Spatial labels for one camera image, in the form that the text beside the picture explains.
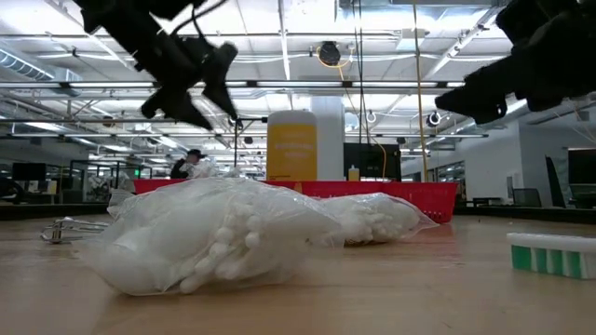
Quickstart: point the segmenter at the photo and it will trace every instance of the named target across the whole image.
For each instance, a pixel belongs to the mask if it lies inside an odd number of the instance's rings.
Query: red container
[[[182,182],[184,180],[135,180],[137,194]],[[416,205],[436,223],[449,222],[454,214],[454,182],[380,182],[380,181],[267,181],[304,195],[328,198],[334,196],[384,193]]]

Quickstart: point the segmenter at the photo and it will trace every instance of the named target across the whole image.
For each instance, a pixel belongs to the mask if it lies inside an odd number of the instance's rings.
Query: table surface
[[[596,226],[456,217],[402,243],[344,249],[291,282],[134,298],[108,288],[48,220],[0,222],[2,334],[594,334],[596,281],[510,269],[509,232]]]

